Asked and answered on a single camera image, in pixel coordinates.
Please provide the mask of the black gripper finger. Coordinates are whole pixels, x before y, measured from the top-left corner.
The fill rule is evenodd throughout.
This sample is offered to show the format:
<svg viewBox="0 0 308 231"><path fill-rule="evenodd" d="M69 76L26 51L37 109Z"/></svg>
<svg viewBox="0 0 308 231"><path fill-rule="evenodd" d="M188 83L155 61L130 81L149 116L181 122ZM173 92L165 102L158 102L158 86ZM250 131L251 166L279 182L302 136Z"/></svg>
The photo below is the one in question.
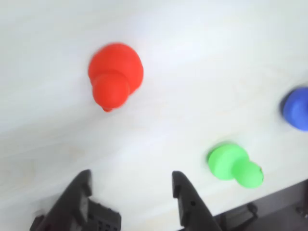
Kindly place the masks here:
<svg viewBox="0 0 308 231"><path fill-rule="evenodd" d="M31 231L81 231L88 222L92 196L91 170L83 170L69 183L46 215L35 217Z"/></svg>
<svg viewBox="0 0 308 231"><path fill-rule="evenodd" d="M178 200L183 231L221 230L193 184L181 171L172 172L172 191L173 197Z"/></svg>

